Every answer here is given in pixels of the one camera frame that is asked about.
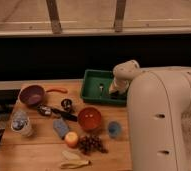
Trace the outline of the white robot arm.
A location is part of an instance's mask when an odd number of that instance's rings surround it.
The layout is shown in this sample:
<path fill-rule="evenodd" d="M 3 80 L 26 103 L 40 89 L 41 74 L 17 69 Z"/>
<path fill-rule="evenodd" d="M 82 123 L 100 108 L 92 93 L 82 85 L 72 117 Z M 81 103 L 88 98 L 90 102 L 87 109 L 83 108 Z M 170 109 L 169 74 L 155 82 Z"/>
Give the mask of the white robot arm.
<path fill-rule="evenodd" d="M 191 110 L 191 67 L 129 60 L 114 67 L 109 91 L 127 95 L 133 171 L 188 171 L 181 118 Z"/>

